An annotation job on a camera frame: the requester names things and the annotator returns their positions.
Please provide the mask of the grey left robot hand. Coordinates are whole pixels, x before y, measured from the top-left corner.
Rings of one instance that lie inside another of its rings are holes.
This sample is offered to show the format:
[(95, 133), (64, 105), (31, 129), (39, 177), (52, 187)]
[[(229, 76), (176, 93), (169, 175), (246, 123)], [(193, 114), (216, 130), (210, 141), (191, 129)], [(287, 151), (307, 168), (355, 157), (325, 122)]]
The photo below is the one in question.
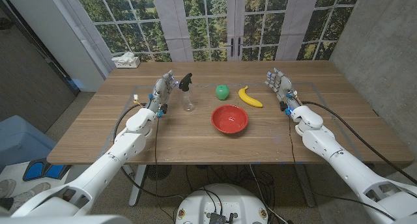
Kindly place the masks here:
[(152, 98), (147, 104), (147, 109), (159, 113), (160, 108), (167, 103), (171, 91), (179, 84), (173, 77), (173, 71), (165, 73), (158, 79), (152, 90)]

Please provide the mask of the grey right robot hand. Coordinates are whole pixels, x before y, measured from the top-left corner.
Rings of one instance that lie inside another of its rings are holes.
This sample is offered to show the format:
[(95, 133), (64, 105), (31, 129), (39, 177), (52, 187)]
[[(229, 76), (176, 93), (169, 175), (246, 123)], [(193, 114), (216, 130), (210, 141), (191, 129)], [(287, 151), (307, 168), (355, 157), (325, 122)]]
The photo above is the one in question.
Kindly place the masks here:
[(265, 84), (276, 94), (281, 111), (289, 114), (302, 105), (291, 80), (277, 68), (274, 68), (273, 72), (267, 72)]

